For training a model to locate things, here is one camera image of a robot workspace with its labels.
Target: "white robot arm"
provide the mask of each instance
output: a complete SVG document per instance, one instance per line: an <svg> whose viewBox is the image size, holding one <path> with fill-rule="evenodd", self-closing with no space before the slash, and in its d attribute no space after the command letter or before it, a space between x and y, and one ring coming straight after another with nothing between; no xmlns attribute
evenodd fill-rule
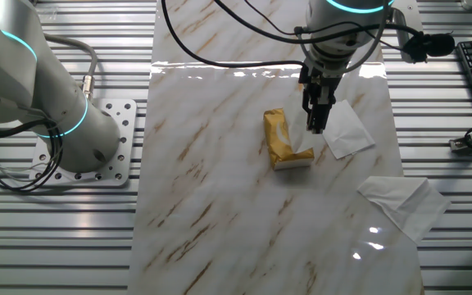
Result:
<svg viewBox="0 0 472 295"><path fill-rule="evenodd" d="M306 67L302 68L299 82L304 84L302 106L307 112L308 130L320 134L325 129L329 112L336 102L334 91L338 87L340 79L344 73L355 70L370 57L376 49L387 23L401 27L407 27L407 23L413 24L415 28L412 29L416 33L422 29L421 22L418 20L418 12L417 10L413 11L410 2L415 4L414 0L309 1L305 31L312 32L333 24L341 24L313 33L311 35L313 39L373 24L379 24L379 26L369 32L345 34L321 43L312 43L310 50L307 50L304 44L302 45L302 50L306 55L304 61ZM406 17L402 10L391 7L394 3L398 4L400 8L402 8L402 4L405 4L405 12L409 17ZM425 61L426 54L442 56L451 53L454 49L454 39L450 35L431 37L420 33L410 38L408 32L404 30L398 30L397 35L398 42L403 49L402 59L406 62ZM354 52L373 39L373 43L368 45L370 50L363 58L354 65L349 65Z"/></svg>
<svg viewBox="0 0 472 295"><path fill-rule="evenodd" d="M0 0L0 123L37 120L30 116L32 111L46 115L62 131L60 167L94 171L115 155L120 131L84 90L48 46L30 2ZM33 131L50 144L45 127Z"/></svg>

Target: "table surface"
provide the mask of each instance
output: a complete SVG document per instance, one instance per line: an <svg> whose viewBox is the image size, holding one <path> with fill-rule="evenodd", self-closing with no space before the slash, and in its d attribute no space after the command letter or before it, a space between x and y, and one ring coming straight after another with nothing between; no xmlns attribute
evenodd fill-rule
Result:
<svg viewBox="0 0 472 295"><path fill-rule="evenodd" d="M303 60L299 46L260 38L209 3L169 4L193 51L217 61ZM283 26L292 28L306 10L290 1L257 8L291 16ZM300 66L207 66L178 47L161 11L156 27L129 295L420 294L415 244L356 191L371 175L403 176L381 50L335 93L375 147L336 160L314 135L310 169L274 172L263 113L287 100L302 109Z"/></svg>
<svg viewBox="0 0 472 295"><path fill-rule="evenodd" d="M0 295L125 295L156 3L43 0L38 7L51 14L57 10L56 17L43 19L46 32L97 49L97 98L138 103L134 158L126 188L31 197L0 190ZM472 40L472 12L459 2L423 1L418 8L427 32L454 31L457 42ZM279 16L272 18L281 24ZM391 31L384 40L397 43ZM52 47L75 79L81 79L89 57ZM404 175L429 177L452 202L418 246L425 293L472 294L472 157L456 158L446 145L472 127L472 94L454 55L408 65L392 49L383 48L383 54ZM0 139L0 157L8 165L25 167L35 140L32 134Z"/></svg>

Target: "blue led ring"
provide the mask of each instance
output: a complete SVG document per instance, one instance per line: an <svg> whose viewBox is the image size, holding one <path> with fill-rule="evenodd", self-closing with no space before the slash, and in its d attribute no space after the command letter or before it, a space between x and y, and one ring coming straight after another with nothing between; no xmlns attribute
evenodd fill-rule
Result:
<svg viewBox="0 0 472 295"><path fill-rule="evenodd" d="M327 0L327 2L338 9L341 9L347 12L352 12L352 13L373 13L373 12L382 11L384 9L384 6L371 8L371 9L360 9L360 8L346 7L345 5L342 5L334 0Z"/></svg>
<svg viewBox="0 0 472 295"><path fill-rule="evenodd" d="M32 49L32 47L31 47L29 44L27 44L25 41L23 41L22 39L20 39L19 37L17 37L17 36L14 35L14 34L10 34L10 33L6 32L6 31L4 31L4 30L1 30L1 32L2 32L5 36L7 36L8 38L10 38L10 39L12 39L12 40L15 40L15 41L17 41L17 42L23 44L23 46L25 46L27 49L30 50L30 52L32 52L32 54L34 55L34 58L36 59L36 61L38 61L38 56L36 56L36 52L34 52L34 50Z"/></svg>
<svg viewBox="0 0 472 295"><path fill-rule="evenodd" d="M83 116L81 117L81 120L79 120L78 124L76 124L74 127L72 127L72 129L66 131L65 133L63 134L60 134L59 136L65 136L67 134L69 134L70 132L74 131L76 128L78 128L78 126L81 125L81 123L83 123L83 120L85 119L86 115L87 115L87 110L89 109L89 100L88 99L85 99L85 112L83 113ZM41 134L38 134L38 136L42 137L42 138L50 138L50 136L48 135L41 135Z"/></svg>

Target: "cable connector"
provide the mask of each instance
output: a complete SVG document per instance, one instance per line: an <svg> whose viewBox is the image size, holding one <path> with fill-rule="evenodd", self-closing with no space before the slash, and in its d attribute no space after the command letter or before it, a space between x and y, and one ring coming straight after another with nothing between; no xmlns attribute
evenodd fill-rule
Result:
<svg viewBox="0 0 472 295"><path fill-rule="evenodd" d="M83 94L89 101L92 101L93 91L94 77L92 77L91 75L86 75L85 77L83 77Z"/></svg>

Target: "slotted aluminum rail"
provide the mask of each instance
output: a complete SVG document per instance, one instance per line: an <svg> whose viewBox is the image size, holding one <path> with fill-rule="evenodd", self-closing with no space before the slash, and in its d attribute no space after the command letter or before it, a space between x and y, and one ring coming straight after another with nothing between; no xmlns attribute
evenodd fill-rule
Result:
<svg viewBox="0 0 472 295"><path fill-rule="evenodd" d="M138 103L134 158L129 186L123 189L30 197L0 190L0 295L125 295L156 3L43 0L38 9L57 10L55 19L43 20L46 33L96 48L94 97ZM459 1L421 1L419 9L426 32L453 31L457 42L472 40L472 12ZM397 43L389 31L384 40ZM56 44L52 48L81 80L89 56ZM452 202L419 245L425 293L472 295L472 157L454 157L447 146L448 139L472 127L472 94L455 55L409 65L395 50L383 53L405 175L428 177ZM9 166L26 167L35 142L31 133L0 139L0 158Z"/></svg>

